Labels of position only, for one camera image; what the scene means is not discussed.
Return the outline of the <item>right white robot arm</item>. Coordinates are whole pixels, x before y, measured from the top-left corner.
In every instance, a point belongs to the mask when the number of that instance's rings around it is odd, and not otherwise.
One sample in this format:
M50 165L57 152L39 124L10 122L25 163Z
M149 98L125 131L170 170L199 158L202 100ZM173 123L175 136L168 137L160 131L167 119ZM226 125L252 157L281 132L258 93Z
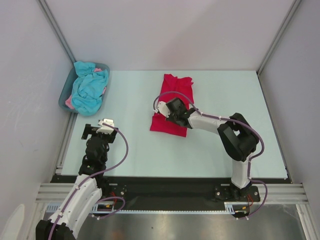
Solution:
M168 102L160 101L156 109L167 121L180 127L217 134L227 155L232 159L233 186L230 194L237 201L248 196L249 159L256 151L259 138L241 114L235 113L230 118L209 116L195 107L187 108L178 97Z

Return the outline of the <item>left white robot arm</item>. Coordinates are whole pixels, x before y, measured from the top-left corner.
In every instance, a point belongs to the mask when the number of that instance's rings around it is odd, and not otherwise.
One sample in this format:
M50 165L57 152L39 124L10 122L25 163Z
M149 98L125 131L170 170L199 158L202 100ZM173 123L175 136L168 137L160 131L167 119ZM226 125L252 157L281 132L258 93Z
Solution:
M38 222L37 240L76 240L96 202L110 196L111 188L103 171L107 169L109 144L114 142L116 134L110 119L100 120L98 127L85 125L81 138L86 140L86 148L78 176L58 209L48 220Z

